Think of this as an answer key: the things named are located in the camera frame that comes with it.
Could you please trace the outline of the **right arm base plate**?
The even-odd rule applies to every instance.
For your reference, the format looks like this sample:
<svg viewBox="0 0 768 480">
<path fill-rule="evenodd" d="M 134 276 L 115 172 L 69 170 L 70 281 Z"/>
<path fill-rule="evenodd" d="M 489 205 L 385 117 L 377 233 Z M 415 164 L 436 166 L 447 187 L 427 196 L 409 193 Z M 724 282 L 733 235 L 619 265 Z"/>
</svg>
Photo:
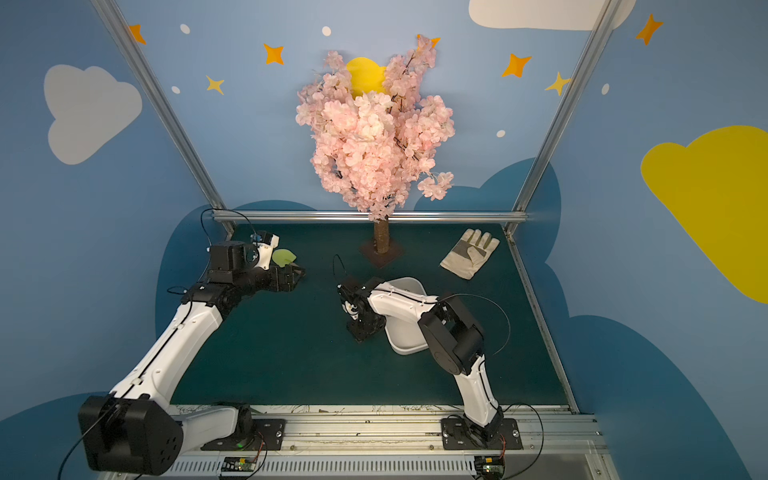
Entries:
<svg viewBox="0 0 768 480">
<path fill-rule="evenodd" d="M 475 426 L 469 420 L 450 415 L 440 420 L 440 436 L 445 450 L 522 450 L 523 442 L 518 423 L 504 418 L 498 429 L 491 432 Z"/>
</svg>

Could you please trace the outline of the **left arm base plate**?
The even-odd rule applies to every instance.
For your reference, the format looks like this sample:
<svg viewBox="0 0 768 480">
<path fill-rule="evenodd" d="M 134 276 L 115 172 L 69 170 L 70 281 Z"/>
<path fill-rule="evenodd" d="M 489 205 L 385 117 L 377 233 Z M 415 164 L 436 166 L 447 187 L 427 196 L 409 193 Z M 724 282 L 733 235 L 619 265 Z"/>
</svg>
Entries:
<svg viewBox="0 0 768 480">
<path fill-rule="evenodd" d="M 257 418 L 249 427 L 200 447 L 202 451 L 280 451 L 285 438 L 285 419 Z"/>
</svg>

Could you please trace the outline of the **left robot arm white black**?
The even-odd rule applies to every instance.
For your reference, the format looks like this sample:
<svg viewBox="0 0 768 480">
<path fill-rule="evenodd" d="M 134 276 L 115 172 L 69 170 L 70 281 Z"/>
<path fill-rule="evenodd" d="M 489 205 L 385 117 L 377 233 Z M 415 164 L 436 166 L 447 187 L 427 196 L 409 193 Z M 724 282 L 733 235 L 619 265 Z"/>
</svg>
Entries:
<svg viewBox="0 0 768 480">
<path fill-rule="evenodd" d="M 176 415 L 171 400 L 192 361 L 240 302 L 259 291 L 289 292 L 304 271 L 273 259 L 278 236 L 258 231 L 250 241 L 209 248 L 202 279 L 186 290 L 161 336 L 108 394 L 80 407 L 80 445 L 91 470 L 159 476 L 177 457 L 243 433 L 251 416 L 238 406 Z"/>
</svg>

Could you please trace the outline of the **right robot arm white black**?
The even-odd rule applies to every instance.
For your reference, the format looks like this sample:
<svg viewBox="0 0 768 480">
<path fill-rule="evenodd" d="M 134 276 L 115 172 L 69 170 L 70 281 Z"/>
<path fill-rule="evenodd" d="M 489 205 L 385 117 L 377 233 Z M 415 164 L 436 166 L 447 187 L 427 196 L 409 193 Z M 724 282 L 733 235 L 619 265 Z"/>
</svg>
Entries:
<svg viewBox="0 0 768 480">
<path fill-rule="evenodd" d="M 385 331 L 391 348 L 402 356 L 429 351 L 456 381 L 470 434 L 490 443 L 502 425 L 503 410 L 487 376 L 483 328 L 458 296 L 410 291 L 402 287 L 404 282 L 421 285 L 412 277 L 339 283 L 347 330 L 359 343 Z"/>
</svg>

